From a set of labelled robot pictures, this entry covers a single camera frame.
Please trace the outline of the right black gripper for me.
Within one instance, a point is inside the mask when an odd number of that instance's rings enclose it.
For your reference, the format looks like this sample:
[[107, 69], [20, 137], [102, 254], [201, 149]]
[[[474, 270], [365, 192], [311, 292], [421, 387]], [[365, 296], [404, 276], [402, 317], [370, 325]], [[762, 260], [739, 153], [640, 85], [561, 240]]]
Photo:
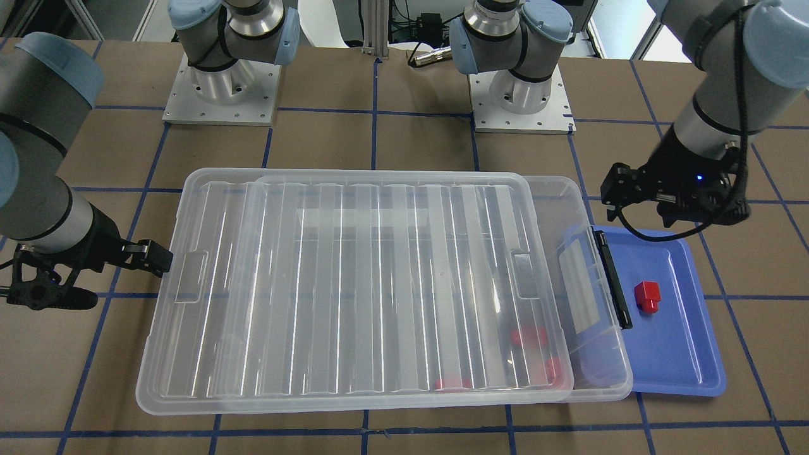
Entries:
[[66, 250], [46, 253], [20, 246], [9, 262], [12, 282], [6, 302], [32, 310], [85, 310], [98, 303], [95, 292], [76, 287], [83, 270], [102, 272], [105, 265], [145, 271], [163, 277], [171, 270], [173, 254], [153, 240], [136, 243], [119, 235], [118, 225], [92, 206], [92, 222], [85, 236]]

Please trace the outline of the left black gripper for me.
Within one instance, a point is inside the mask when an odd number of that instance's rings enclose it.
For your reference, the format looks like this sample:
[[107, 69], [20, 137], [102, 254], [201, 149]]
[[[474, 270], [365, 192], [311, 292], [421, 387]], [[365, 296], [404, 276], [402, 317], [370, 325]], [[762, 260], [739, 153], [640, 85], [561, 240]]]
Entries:
[[616, 219], [629, 205], [657, 202], [668, 182], [687, 172], [727, 172], [737, 174], [737, 142], [720, 147], [719, 159], [707, 158], [688, 150], [674, 130], [668, 130], [647, 163], [632, 168], [615, 163], [600, 186], [600, 199], [607, 206], [607, 218]]

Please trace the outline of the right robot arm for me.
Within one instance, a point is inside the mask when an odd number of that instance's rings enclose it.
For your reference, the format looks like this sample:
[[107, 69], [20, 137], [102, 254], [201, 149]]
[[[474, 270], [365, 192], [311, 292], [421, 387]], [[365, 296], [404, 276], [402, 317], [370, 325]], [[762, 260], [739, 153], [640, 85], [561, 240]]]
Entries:
[[[300, 46], [300, 12], [281, 1], [171, 1], [186, 57], [174, 84], [187, 107], [225, 107], [245, 121], [271, 114], [274, 90], [259, 69], [286, 66]], [[100, 66], [68, 40], [34, 32], [2, 55], [2, 236], [17, 246], [2, 268], [2, 297], [33, 310], [91, 309], [81, 271], [107, 265], [162, 277], [173, 254], [128, 241], [118, 225], [58, 176], [104, 83]]]

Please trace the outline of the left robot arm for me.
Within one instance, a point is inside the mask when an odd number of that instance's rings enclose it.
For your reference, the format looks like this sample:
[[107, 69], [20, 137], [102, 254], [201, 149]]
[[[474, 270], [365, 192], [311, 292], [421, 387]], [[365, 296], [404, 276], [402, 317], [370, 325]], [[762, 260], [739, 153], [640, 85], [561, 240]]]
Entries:
[[[748, 147], [807, 88], [806, 1], [651, 1], [650, 7], [705, 77], [639, 168], [615, 163], [600, 187], [609, 220], [656, 202], [679, 220], [730, 226], [751, 213]], [[493, 74], [486, 104], [506, 122], [549, 106], [552, 76], [573, 34], [554, 1], [473, 1], [449, 23], [460, 73]]]

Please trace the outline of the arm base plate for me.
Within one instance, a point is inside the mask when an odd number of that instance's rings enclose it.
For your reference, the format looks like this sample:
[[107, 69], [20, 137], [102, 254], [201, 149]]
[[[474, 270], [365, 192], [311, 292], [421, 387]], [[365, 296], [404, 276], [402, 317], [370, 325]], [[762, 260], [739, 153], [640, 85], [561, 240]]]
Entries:
[[162, 120], [187, 126], [271, 127], [283, 67], [239, 60], [219, 72], [205, 72], [182, 57]]
[[577, 130], [559, 66], [540, 83], [507, 70], [468, 75], [475, 130], [481, 133], [569, 135]]

